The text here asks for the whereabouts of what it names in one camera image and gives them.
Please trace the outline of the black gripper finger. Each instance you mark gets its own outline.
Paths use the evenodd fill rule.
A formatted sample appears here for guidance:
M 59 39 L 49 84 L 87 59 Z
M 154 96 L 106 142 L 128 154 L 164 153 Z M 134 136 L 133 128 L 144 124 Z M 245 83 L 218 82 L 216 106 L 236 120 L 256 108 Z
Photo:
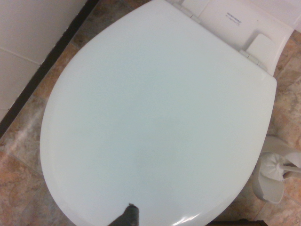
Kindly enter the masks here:
M 130 203 L 122 215 L 117 217 L 110 223 L 110 226 L 138 226 L 139 225 L 139 209 Z

